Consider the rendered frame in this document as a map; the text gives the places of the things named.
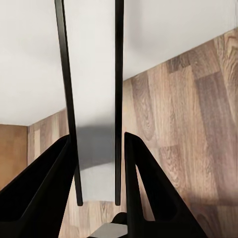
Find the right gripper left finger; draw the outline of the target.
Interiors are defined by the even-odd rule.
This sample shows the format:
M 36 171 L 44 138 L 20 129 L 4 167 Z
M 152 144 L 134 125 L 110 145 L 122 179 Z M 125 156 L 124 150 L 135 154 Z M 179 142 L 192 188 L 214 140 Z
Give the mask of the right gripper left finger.
M 58 238 L 73 178 L 68 134 L 0 191 L 0 238 Z

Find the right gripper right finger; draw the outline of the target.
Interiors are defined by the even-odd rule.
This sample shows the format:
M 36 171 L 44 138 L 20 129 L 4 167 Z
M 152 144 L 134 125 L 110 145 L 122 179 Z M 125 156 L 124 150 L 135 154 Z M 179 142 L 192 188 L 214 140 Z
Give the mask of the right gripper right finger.
M 124 133 L 128 238 L 208 238 L 144 141 Z M 144 219 L 138 167 L 155 221 Z

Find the hardback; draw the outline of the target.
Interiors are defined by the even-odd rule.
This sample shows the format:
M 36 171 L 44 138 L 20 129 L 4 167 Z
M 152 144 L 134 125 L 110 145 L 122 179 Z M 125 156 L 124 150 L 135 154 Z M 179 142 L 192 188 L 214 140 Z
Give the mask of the hardback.
M 124 0 L 55 0 L 77 205 L 120 206 Z

